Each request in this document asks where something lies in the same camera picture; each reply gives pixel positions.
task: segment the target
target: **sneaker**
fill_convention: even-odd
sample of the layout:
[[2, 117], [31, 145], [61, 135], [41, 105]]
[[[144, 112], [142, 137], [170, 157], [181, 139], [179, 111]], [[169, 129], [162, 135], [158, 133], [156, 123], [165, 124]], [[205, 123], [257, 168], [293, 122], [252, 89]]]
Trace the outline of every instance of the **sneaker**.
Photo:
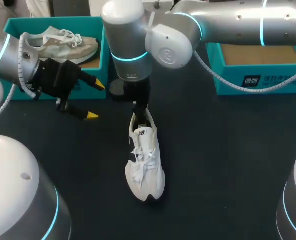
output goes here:
[[129, 127], [129, 144], [133, 145], [131, 159], [125, 167], [128, 185], [141, 200], [157, 200], [164, 191], [165, 176], [161, 167], [157, 128], [146, 109], [147, 124], [137, 124], [133, 114]]
[[26, 41], [38, 51], [40, 60], [51, 58], [59, 63], [66, 60], [75, 64], [88, 62], [99, 48], [95, 38], [80, 36], [51, 26], [42, 34], [28, 34]]

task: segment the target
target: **robotic arm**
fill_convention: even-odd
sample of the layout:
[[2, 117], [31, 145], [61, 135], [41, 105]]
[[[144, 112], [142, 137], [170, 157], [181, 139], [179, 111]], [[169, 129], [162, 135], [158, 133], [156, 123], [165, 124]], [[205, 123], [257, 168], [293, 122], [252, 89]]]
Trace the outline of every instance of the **robotic arm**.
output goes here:
[[[24, 33], [18, 40], [9, 34], [0, 33], [0, 79], [17, 85], [34, 100], [37, 100], [41, 93], [57, 98], [57, 109], [61, 112], [80, 119], [91, 116], [90, 112], [67, 104], [68, 97], [79, 79], [100, 91], [104, 89], [102, 84], [96, 77], [81, 71], [80, 67], [70, 61], [40, 61], [38, 52], [25, 41], [24, 37], [28, 37], [27, 35]], [[0, 113], [9, 102], [14, 89], [11, 88]], [[3, 87], [0, 83], [0, 104], [2, 99]]]
[[153, 24], [157, 15], [145, 12], [139, 0], [109, 0], [103, 6], [121, 79], [135, 82], [149, 76], [150, 56], [166, 68], [181, 68], [201, 43], [296, 46], [296, 0], [182, 0]]

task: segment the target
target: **shoe sole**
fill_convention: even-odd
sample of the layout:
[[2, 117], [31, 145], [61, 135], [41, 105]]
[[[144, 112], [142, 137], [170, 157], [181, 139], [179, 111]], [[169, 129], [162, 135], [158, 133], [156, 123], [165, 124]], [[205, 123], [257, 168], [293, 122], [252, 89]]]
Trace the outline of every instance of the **shoe sole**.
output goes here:
[[145, 204], [155, 204], [155, 203], [158, 203], [158, 202], [161, 201], [161, 197], [163, 195], [165, 184], [166, 184], [166, 177], [165, 177], [165, 174], [164, 174], [164, 171], [163, 170], [162, 170], [162, 175], [163, 175], [164, 181], [163, 181], [163, 186], [162, 186], [163, 190], [162, 190], [162, 193], [161, 193], [160, 197], [158, 197], [157, 199], [155, 199], [151, 194], [149, 194], [147, 196], [147, 199], [145, 199], [145, 201], [141, 201], [141, 202], [143, 202]]
[[[69, 60], [73, 62], [74, 64], [84, 64], [86, 63], [90, 58], [92, 58], [98, 51], [95, 51], [91, 53], [90, 55], [84, 56], [82, 58], [78, 59], [62, 59], [62, 58], [51, 58], [52, 60], [58, 62], [58, 63], [64, 63], [65, 61]], [[45, 61], [47, 58], [40, 58], [41, 61]]]

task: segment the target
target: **black table surface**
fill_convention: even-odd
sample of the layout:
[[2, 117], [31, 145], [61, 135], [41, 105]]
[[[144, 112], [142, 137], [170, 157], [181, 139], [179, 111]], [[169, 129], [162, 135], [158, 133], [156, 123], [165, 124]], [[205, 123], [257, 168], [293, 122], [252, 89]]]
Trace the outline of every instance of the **black table surface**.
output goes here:
[[0, 135], [28, 147], [66, 201], [72, 240], [277, 240], [296, 95], [219, 97], [196, 59], [180, 70], [155, 64], [151, 85], [166, 174], [153, 205], [138, 202], [124, 176], [130, 103], [72, 101], [100, 116], [93, 121], [57, 113], [53, 101], [14, 101], [0, 116]]

